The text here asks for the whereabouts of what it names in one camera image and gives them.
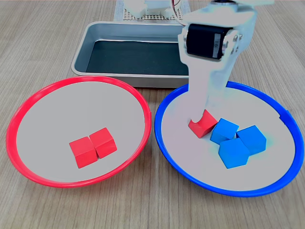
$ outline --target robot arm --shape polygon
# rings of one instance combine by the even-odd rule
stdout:
[[[178,35],[181,62],[189,69],[190,119],[198,122],[207,104],[218,104],[238,55],[252,39],[254,6],[273,0],[213,0],[184,15]]]

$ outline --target metal tray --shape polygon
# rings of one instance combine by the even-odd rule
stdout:
[[[133,87],[177,88],[188,83],[178,49],[180,24],[98,21],[87,26],[71,68]]]

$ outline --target blue block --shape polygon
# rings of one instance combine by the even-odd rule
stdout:
[[[214,128],[210,140],[220,144],[223,141],[233,139],[238,128],[238,125],[221,118]]]
[[[218,154],[226,168],[244,166],[248,162],[250,152],[240,138],[223,141]]]
[[[249,149],[251,155],[266,150],[267,139],[255,125],[238,131],[236,137],[241,139],[243,144]]]

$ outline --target red block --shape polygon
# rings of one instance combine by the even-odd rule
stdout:
[[[83,168],[98,160],[96,150],[88,137],[70,142],[78,168]]]
[[[204,110],[203,116],[199,122],[194,123],[191,120],[189,123],[189,128],[196,134],[197,137],[202,138],[211,132],[217,123],[217,120],[214,119],[214,117],[207,110]]]
[[[108,156],[117,150],[113,137],[105,127],[89,136],[99,158]]]

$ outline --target wooden table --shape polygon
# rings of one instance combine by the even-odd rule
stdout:
[[[305,169],[285,188],[231,198],[191,183],[160,152],[153,131],[123,172],[96,185],[57,189],[35,184],[11,164],[6,130],[39,89],[74,77],[71,62],[85,27],[111,21],[115,1],[0,1],[1,229],[304,229]],[[191,10],[207,4],[191,1]],[[305,135],[305,1],[258,7],[248,50],[230,77],[286,107]],[[154,114],[171,90],[139,89]]]

